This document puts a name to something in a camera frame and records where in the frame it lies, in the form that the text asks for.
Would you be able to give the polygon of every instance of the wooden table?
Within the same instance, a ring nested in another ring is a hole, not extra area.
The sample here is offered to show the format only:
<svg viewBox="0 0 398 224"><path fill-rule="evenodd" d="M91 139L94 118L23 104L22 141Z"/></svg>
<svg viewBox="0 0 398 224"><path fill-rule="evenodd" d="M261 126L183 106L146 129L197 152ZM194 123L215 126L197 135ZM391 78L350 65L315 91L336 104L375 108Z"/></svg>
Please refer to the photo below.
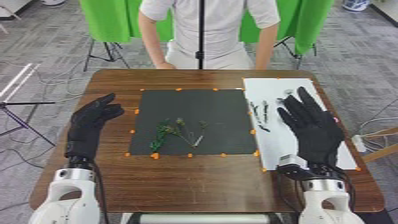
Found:
<svg viewBox="0 0 398 224"><path fill-rule="evenodd" d="M288 212L277 197L276 173L261 172L260 157L253 155L148 156L126 157L135 126L135 109L141 102L141 89L212 89L242 88L242 77L311 78L304 71L197 71L197 70L101 70L96 72L80 106L100 96L116 93L116 102L126 113L107 123L101 133L98 165L101 167L109 212ZM324 90L315 80L316 90L332 110ZM348 148L361 167L350 171L357 189L359 212L384 209L384 198L375 180L366 169L352 141ZM66 134L61 138L41 179L30 197L30 206L41 205L55 170L66 164L62 156ZM286 179L283 191L288 200L297 204L293 184Z"/></svg>

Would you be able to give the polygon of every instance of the person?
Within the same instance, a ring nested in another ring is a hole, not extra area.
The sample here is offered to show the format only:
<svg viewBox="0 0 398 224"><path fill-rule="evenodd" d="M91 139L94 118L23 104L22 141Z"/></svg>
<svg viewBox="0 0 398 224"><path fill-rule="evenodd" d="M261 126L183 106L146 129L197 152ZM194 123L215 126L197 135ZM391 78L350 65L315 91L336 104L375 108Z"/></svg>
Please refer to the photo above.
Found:
<svg viewBox="0 0 398 224"><path fill-rule="evenodd" d="M174 15L174 40L167 56L160 48L157 21ZM260 42L256 64L249 58L240 39L240 25L245 10L256 20ZM205 13L205 69L265 70L277 38L279 12L276 0L212 0ZM142 40L153 64L158 69L196 69L199 49L199 1L142 0L139 13Z"/></svg>

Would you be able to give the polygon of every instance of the green backdrop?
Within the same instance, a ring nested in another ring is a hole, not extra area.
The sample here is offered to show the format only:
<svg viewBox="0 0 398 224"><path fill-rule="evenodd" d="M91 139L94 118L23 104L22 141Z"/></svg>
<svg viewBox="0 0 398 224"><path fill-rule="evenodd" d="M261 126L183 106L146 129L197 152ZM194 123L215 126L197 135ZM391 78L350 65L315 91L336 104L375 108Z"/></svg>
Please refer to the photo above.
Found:
<svg viewBox="0 0 398 224"><path fill-rule="evenodd" d="M130 42L141 37L139 6L142 0L80 0L89 32L96 41ZM295 37L295 53L302 55L313 47L327 13L334 0L277 0L281 25L277 39ZM173 15L158 22L160 40L173 39ZM240 31L240 40L258 42L260 29L245 13Z"/></svg>

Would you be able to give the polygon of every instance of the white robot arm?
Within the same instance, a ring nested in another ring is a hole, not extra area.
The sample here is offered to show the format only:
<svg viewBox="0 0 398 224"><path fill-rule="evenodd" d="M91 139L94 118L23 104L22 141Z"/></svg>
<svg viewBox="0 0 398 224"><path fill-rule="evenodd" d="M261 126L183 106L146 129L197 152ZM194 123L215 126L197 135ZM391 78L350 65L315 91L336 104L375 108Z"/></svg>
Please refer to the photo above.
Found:
<svg viewBox="0 0 398 224"><path fill-rule="evenodd" d="M345 181L334 175L336 171L329 170L327 175L316 174L308 168L306 160L297 155L281 158L277 171L290 179L302 182L306 208L299 224L364 224L350 210L350 195ZM324 208L325 201L334 209Z"/></svg>
<svg viewBox="0 0 398 224"><path fill-rule="evenodd" d="M29 224L98 224L100 205L94 189L94 172L82 168L61 169L48 187L46 201ZM62 200L71 192L82 192L80 198Z"/></svg>

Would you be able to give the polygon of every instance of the white paper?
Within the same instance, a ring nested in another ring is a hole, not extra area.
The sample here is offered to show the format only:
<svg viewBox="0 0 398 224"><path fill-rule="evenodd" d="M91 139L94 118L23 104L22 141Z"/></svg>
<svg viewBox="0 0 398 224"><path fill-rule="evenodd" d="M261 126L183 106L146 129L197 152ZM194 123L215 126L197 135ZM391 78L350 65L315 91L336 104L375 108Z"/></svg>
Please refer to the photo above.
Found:
<svg viewBox="0 0 398 224"><path fill-rule="evenodd" d="M316 94L316 89L313 86L313 81L306 78L293 79L272 79L272 78L247 78L245 82L245 98L254 105L260 105L260 118L263 119L263 100L268 103L268 121L265 127L270 129L267 132L258 127L258 120L254 114L251 116L253 124L256 128L256 141L260 146L261 162L267 170L276 170L279 164L279 159L288 154L297 154L297 137L290 130L288 125L283 122L277 107L283 104L277 103L277 98L286 98L286 90L293 91L293 96L297 96L297 89L302 86L325 110L325 105ZM338 166L341 169L356 169L357 164L352 158L352 153L345 142L341 143L338 150Z"/></svg>

